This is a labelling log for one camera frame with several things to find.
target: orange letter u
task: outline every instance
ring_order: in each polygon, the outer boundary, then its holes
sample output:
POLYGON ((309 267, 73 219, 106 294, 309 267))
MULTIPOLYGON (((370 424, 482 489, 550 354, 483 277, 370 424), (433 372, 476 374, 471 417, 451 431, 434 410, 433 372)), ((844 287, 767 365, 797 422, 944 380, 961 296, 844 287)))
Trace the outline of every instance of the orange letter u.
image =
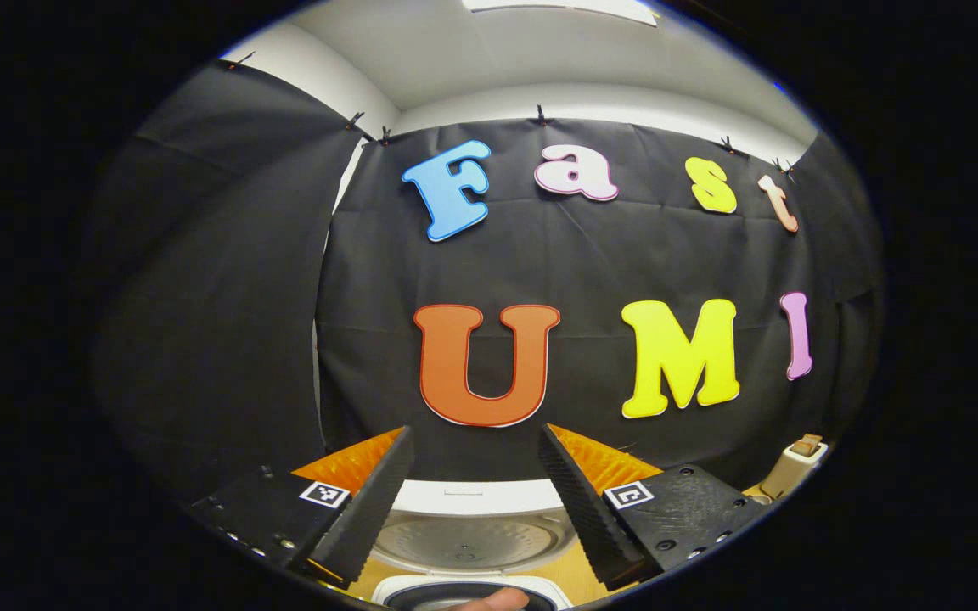
POLYGON ((466 364, 470 332, 481 310, 469 305, 427 305, 414 314, 422 329, 420 387, 424 403, 440 418, 467 426, 511 426, 530 418, 546 397, 548 334, 560 312, 548 305, 512 305, 500 322, 515 336, 512 388, 497 398, 470 392, 466 364))

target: white appliance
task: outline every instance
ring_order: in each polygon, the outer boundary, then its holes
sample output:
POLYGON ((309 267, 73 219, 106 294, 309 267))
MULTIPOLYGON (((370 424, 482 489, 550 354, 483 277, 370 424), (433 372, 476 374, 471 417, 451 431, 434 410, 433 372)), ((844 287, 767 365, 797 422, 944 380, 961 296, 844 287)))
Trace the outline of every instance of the white appliance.
POLYGON ((399 611, 437 611, 512 586, 531 597, 527 611, 559 611, 571 603, 558 585, 514 573, 558 559, 575 542, 576 530, 548 479, 408 479, 372 556, 423 575, 387 577, 372 600, 399 611))

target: letter f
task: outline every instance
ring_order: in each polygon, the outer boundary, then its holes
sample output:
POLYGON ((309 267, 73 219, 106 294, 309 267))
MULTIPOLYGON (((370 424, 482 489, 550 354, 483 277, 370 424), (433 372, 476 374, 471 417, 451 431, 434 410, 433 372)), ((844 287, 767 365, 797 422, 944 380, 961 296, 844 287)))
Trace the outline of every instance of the letter f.
POLYGON ((488 216, 488 206, 480 201, 467 200, 463 189, 468 188, 474 193, 486 192, 489 178, 485 170, 476 161, 467 158, 485 159, 491 153, 485 143, 467 140, 404 171, 402 180, 418 186, 431 216, 428 239, 440 241, 450 238, 488 216), (452 174, 447 166, 461 159, 467 161, 459 163, 458 173, 452 174))

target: finger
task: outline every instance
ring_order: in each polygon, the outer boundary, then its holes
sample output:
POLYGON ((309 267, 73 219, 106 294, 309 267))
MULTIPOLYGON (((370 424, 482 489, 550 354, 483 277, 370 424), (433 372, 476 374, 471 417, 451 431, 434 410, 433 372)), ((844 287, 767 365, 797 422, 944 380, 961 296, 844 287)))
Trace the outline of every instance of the finger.
POLYGON ((523 591, 516 588, 501 588, 481 600, 459 604, 458 607, 448 608, 447 611, 520 611, 531 599, 523 591))

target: foam letter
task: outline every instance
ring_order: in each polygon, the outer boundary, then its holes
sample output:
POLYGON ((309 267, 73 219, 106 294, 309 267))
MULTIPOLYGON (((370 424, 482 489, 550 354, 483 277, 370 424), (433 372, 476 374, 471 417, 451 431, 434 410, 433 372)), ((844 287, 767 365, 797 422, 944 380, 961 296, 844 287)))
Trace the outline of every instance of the foam letter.
POLYGON ((578 144, 554 144, 542 150, 547 161, 535 169, 538 186, 554 193, 583 193, 595 201, 617 197, 617 186, 610 182, 610 162, 599 151, 578 144), (560 161, 571 156, 576 161, 560 161))
POLYGON ((779 298, 779 306, 787 312, 791 328, 791 364, 787 365, 787 379, 798 379, 814 367, 810 356, 810 334, 807 333, 807 296, 788 293, 779 298))
POLYGON ((686 174, 695 182, 694 196, 704 210, 730 214, 738 208, 738 199, 727 186, 727 173, 717 162, 690 156, 686 174))
POLYGON ((636 301, 621 310, 621 318, 636 332, 636 389, 621 415, 646 418, 666 411, 662 375, 679 409, 689 405, 700 374, 704 386, 696 395, 700 406, 738 397, 734 379, 734 303, 711 299, 700 309, 690 341, 674 313, 662 301, 636 301))
POLYGON ((427 305, 414 314, 422 329, 422 397, 450 422, 511 426, 530 418, 546 397, 548 334, 560 312, 548 305, 512 305, 500 313, 515 335, 515 348, 512 388, 497 398, 475 395, 466 383, 470 332, 481 320, 481 311, 469 305, 427 305))
POLYGON ((776 217, 780 223, 784 224, 784 229, 792 233, 798 232, 799 220, 787 211, 787 205, 784 204, 784 199, 787 199, 787 193, 784 193, 783 189, 777 187, 776 182, 772 182, 771 177, 761 177, 760 181, 757 181, 757 186, 764 189, 764 193, 768 193, 768 201, 772 202, 772 207, 776 209, 776 217))
POLYGON ((418 186, 424 205, 428 206, 432 219, 428 226, 428 239, 447 239, 488 216, 488 206, 480 201, 469 201, 463 193, 465 188, 474 193, 486 192, 489 178, 485 170, 476 161, 469 160, 459 163, 458 173, 455 174, 447 166, 461 159, 485 159, 490 152, 485 143, 467 140, 404 171, 402 180, 418 186))

